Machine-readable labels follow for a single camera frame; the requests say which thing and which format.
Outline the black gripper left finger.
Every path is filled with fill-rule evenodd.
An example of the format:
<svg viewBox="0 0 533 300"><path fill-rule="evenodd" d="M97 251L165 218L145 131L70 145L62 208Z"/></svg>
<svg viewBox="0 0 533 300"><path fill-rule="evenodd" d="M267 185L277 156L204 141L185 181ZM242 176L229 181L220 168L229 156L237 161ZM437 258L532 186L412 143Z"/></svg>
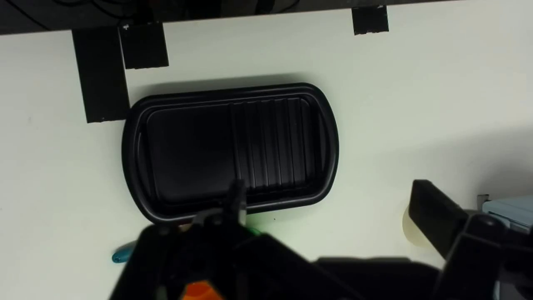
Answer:
<svg viewBox="0 0 533 300"><path fill-rule="evenodd" d="M224 203L224 228L235 231L247 223L247 186L242 180L235 180Z"/></svg>

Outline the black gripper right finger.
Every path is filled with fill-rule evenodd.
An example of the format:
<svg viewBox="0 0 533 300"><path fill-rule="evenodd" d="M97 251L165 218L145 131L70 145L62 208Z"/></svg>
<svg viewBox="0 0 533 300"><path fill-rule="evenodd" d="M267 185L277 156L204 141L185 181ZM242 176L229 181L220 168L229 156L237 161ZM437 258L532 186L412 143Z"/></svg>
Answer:
<svg viewBox="0 0 533 300"><path fill-rule="evenodd" d="M465 256L462 236L470 213L435 183L430 180L412 183L408 216L447 261Z"/></svg>

